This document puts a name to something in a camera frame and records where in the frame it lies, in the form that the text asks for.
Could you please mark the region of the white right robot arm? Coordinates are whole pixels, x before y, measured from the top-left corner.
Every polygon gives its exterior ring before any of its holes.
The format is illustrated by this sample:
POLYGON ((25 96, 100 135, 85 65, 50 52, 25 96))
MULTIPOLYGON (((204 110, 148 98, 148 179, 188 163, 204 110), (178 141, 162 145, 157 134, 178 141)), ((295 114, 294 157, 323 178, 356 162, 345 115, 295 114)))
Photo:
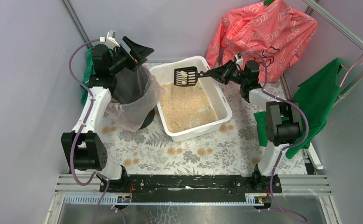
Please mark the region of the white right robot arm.
POLYGON ((273 176, 285 151, 294 146, 303 134, 303 112, 297 103, 274 96, 264 89, 258 78, 259 62, 249 60, 242 70, 239 61, 230 60, 224 66, 198 72, 196 77, 211 77, 222 84, 239 84, 241 97, 265 112, 267 146, 255 173, 260 176, 273 176))

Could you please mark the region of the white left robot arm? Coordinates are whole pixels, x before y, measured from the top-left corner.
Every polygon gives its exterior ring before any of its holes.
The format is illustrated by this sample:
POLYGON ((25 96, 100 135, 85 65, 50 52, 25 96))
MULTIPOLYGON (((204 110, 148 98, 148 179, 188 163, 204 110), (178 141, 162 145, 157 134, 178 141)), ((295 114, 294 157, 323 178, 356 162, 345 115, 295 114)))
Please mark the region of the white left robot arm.
POLYGON ((144 66, 153 48, 123 37, 92 41, 88 51, 88 78, 80 85, 86 91, 83 111, 70 132, 63 133, 61 144, 73 174, 91 172, 107 180, 122 179, 122 165, 110 161, 99 131, 104 116, 116 126, 136 132, 154 119, 154 109, 163 95, 155 77, 144 66))

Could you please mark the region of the black litter scoop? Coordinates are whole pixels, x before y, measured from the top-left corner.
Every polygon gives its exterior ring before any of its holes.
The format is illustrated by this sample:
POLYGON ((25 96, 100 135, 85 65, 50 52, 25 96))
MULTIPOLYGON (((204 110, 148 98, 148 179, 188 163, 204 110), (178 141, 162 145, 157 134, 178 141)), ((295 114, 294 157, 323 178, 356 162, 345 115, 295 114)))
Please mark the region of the black litter scoop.
POLYGON ((197 67, 184 67, 174 69, 174 81, 173 84, 179 87, 195 86, 198 79, 205 77, 206 73, 198 71, 197 67))

